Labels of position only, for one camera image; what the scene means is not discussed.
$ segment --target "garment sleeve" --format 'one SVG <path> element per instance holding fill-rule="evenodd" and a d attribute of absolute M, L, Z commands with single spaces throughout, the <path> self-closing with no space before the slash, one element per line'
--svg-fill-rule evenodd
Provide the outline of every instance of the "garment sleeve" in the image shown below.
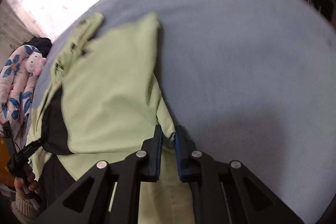
<path fill-rule="evenodd" d="M 12 203 L 12 211 L 22 224 L 32 224 L 37 217 L 34 206 L 16 195 L 16 201 Z"/>

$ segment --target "bed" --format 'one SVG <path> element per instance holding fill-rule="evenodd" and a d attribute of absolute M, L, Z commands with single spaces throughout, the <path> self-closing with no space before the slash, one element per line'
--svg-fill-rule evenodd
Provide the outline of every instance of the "bed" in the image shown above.
<path fill-rule="evenodd" d="M 101 0 L 97 36 L 156 11 L 155 74 L 176 124 L 215 160 L 240 160 L 306 224 L 336 193 L 336 34 L 302 0 Z"/>

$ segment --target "orange object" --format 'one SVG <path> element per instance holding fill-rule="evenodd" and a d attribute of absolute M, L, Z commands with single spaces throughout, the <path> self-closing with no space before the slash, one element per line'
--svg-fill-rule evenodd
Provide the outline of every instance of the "orange object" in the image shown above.
<path fill-rule="evenodd" d="M 14 177 L 7 168 L 9 159 L 10 156 L 5 143 L 5 138 L 0 136 L 0 183 L 14 187 Z"/>

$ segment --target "beige curtain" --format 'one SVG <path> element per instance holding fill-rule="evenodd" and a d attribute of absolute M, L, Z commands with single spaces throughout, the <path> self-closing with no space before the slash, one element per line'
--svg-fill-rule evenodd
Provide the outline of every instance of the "beige curtain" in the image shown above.
<path fill-rule="evenodd" d="M 31 39 L 33 35 L 13 12 L 6 0 L 0 3 L 0 51 L 4 46 L 13 50 Z"/>

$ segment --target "black fabric panel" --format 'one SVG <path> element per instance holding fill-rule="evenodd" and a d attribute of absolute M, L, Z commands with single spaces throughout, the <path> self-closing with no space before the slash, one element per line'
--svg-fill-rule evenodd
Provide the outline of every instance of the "black fabric panel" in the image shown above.
<path fill-rule="evenodd" d="M 67 190 L 75 180 L 65 170 L 57 155 L 52 155 L 44 165 L 39 179 L 41 185 L 41 211 L 48 208 L 60 195 Z"/>
<path fill-rule="evenodd" d="M 22 45 L 30 45 L 37 48 L 44 58 L 47 57 L 52 43 L 49 38 L 46 37 L 33 37 L 30 41 L 23 43 Z"/>
<path fill-rule="evenodd" d="M 43 114 L 41 137 L 47 140 L 43 145 L 45 151 L 56 155 L 70 155 L 73 153 L 68 148 L 68 130 L 64 124 L 61 107 L 62 94 L 61 86 Z"/>

